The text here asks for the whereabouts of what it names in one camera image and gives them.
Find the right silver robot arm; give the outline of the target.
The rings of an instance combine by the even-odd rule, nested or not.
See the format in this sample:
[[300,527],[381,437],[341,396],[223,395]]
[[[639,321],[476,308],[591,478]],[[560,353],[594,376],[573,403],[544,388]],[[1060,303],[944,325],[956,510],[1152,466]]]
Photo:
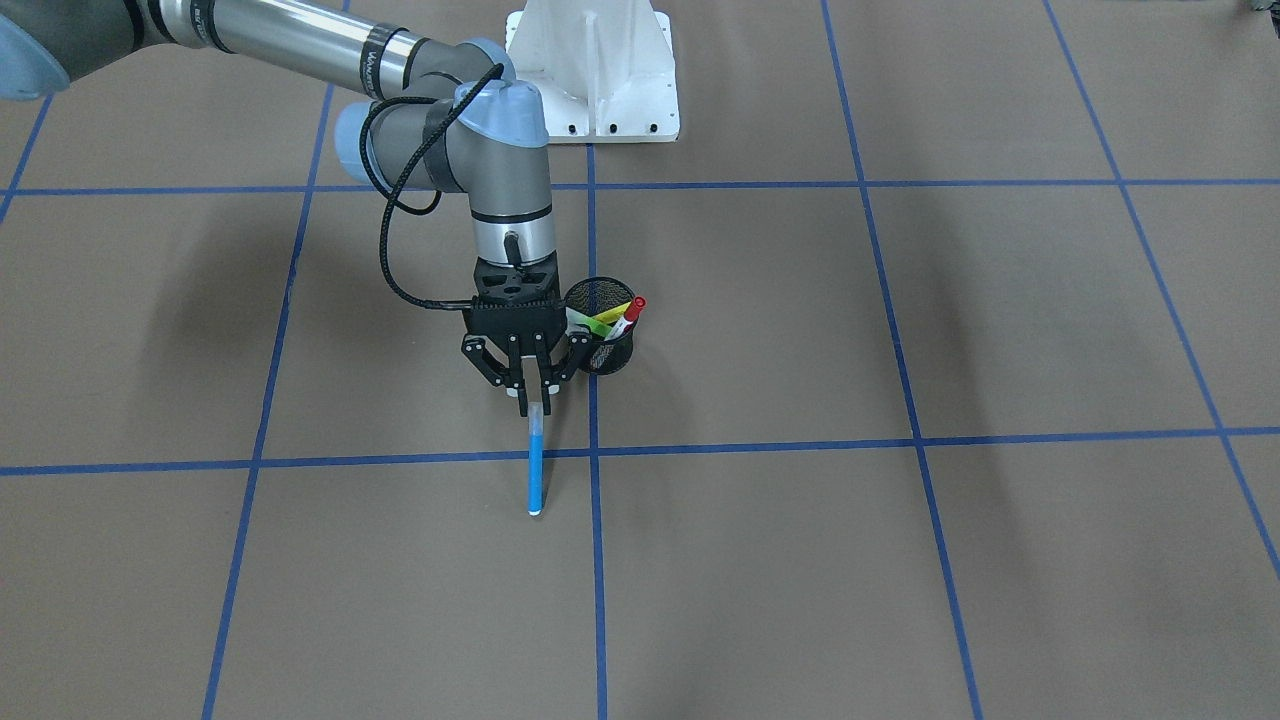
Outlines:
[[[310,1],[5,1],[3,97],[29,101],[163,44],[214,49],[348,88],[364,101],[335,123],[357,181],[381,195],[379,264],[407,304],[460,313],[462,352],[524,416],[547,415],[589,347],[559,292],[549,137],[541,95],[488,38],[443,44]],[[425,299],[390,269],[390,223],[468,202],[476,264],[468,300]]]

